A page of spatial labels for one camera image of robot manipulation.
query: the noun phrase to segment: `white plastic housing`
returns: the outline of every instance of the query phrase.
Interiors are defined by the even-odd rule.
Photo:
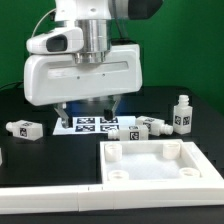
[[[140,116],[136,119],[136,125],[146,125],[151,135],[160,136],[161,134],[171,135],[173,133],[172,126],[165,124],[164,120],[152,117]]]
[[[55,0],[55,21],[111,19],[108,0]]]
[[[43,126],[39,123],[20,120],[6,124],[6,130],[14,137],[35,141],[43,137]]]
[[[121,141],[148,140],[148,128],[146,125],[120,126],[119,129],[108,131],[108,139]]]
[[[63,53],[75,53],[79,50],[81,50],[84,46],[84,40],[83,40],[83,32],[82,29],[79,27],[61,27],[61,28],[55,28],[54,30],[38,35],[36,37],[30,38],[27,43],[26,47],[27,50],[32,54],[58,54],[62,53],[59,52],[50,52],[48,51],[46,45],[47,41],[50,38],[63,35],[67,39],[67,49],[63,51]]]
[[[180,95],[179,104],[173,110],[173,128],[178,134],[191,132],[193,108],[188,105],[188,96]]]
[[[141,85],[138,45],[113,46],[99,64],[76,64],[72,54],[33,55],[25,64],[25,97],[34,105],[136,92]]]

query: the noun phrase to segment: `white tray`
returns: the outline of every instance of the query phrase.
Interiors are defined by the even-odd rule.
[[[105,159],[111,143],[121,145],[119,161]],[[197,146],[168,143],[179,153],[163,154],[165,140],[101,142],[102,184],[0,188],[0,214],[224,204],[224,180]]]

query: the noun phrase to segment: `wire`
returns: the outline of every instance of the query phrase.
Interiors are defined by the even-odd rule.
[[[35,33],[36,33],[38,27],[40,26],[40,24],[42,23],[42,21],[43,21],[49,14],[51,14],[52,12],[55,12],[55,11],[56,11],[56,8],[50,10],[49,12],[47,12],[47,13],[40,19],[40,21],[37,23],[37,25],[35,26],[35,28],[34,28],[34,30],[33,30],[33,33],[32,33],[31,38],[35,36]]]
[[[5,87],[11,86],[11,85],[15,85],[14,88],[18,88],[22,84],[23,84],[23,81],[11,82],[11,83],[8,83],[6,85],[0,86],[0,90],[4,89]]]

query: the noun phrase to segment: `green wall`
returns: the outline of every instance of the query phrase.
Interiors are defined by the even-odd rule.
[[[1,1],[0,85],[23,78],[25,42],[54,7],[54,0]],[[224,0],[165,0],[150,20],[126,24],[144,48],[144,85],[188,87],[224,114]]]

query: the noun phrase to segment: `black table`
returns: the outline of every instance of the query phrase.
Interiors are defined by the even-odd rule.
[[[193,141],[224,177],[224,117],[184,87],[144,87],[125,94],[117,109],[119,116],[149,116],[172,125],[173,106],[180,94],[190,97],[193,106],[192,132],[185,135],[150,136],[150,139]],[[35,107],[24,99],[23,89],[0,92],[0,187],[54,186],[101,183],[99,143],[105,134],[53,136],[57,114],[53,106]],[[75,116],[102,115],[98,103],[77,101]],[[26,141],[5,129],[9,121],[42,123],[44,137]],[[224,206],[127,209],[51,214],[2,215],[1,223],[223,223]]]

